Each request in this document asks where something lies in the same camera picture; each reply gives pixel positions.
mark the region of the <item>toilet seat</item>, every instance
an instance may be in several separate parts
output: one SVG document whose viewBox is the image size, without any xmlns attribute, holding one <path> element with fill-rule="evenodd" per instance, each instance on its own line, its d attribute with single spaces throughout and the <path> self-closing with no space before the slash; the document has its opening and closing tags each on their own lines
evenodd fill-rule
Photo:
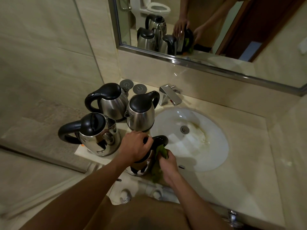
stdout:
<svg viewBox="0 0 307 230">
<path fill-rule="evenodd" d="M 148 4 L 147 8 L 148 11 L 153 13 L 169 13 L 171 9 L 162 3 L 151 2 Z"/>
</svg>

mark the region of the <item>mirror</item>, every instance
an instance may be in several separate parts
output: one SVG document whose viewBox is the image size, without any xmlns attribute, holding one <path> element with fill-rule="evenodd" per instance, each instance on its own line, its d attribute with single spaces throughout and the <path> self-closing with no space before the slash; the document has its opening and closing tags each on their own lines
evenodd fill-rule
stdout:
<svg viewBox="0 0 307 230">
<path fill-rule="evenodd" d="M 305 0 L 113 2 L 120 46 L 185 60 L 195 69 L 232 71 L 234 79 L 297 95 L 306 91 Z"/>
</svg>

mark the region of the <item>countertop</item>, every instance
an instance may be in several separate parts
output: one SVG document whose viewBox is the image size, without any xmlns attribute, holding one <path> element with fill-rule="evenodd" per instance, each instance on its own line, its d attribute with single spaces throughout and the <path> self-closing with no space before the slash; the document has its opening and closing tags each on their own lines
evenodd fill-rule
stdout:
<svg viewBox="0 0 307 230">
<path fill-rule="evenodd" d="M 156 87 L 146 86 L 147 92 L 158 91 Z M 133 95 L 130 90 L 128 98 Z M 265 118 L 193 97 L 179 96 L 182 103 L 176 107 L 190 108 L 210 118 L 223 130 L 229 143 L 228 158 L 218 168 L 207 172 L 180 170 L 180 173 L 206 201 L 243 214 L 247 222 L 259 220 L 268 223 L 263 228 L 284 228 Z M 164 106 L 158 105 L 156 115 L 172 107 L 170 102 Z M 117 128 L 122 137 L 130 131 L 125 121 L 117 123 Z M 75 154 L 105 165 L 117 152 L 108 157 L 98 157 L 80 145 Z"/>
</svg>

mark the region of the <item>white sink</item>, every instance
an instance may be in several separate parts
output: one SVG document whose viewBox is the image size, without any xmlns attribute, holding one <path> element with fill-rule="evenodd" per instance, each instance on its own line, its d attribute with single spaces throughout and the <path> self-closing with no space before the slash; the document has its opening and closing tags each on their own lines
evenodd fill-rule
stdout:
<svg viewBox="0 0 307 230">
<path fill-rule="evenodd" d="M 155 118 L 151 136 L 166 135 L 166 146 L 176 156 L 179 167 L 189 171 L 209 171 L 228 156 L 229 146 L 222 130 L 207 117 L 186 108 L 169 108 Z"/>
</svg>

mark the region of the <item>white sneaker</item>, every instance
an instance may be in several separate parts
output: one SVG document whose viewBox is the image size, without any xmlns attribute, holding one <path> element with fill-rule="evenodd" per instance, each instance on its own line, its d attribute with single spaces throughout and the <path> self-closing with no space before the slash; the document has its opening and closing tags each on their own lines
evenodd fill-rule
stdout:
<svg viewBox="0 0 307 230">
<path fill-rule="evenodd" d="M 156 189 L 152 194 L 151 197 L 155 198 L 156 200 L 162 200 L 162 194 L 161 191 Z"/>
<path fill-rule="evenodd" d="M 129 202 L 132 198 L 132 195 L 128 189 L 123 189 L 120 193 L 119 200 L 121 204 Z"/>
</svg>

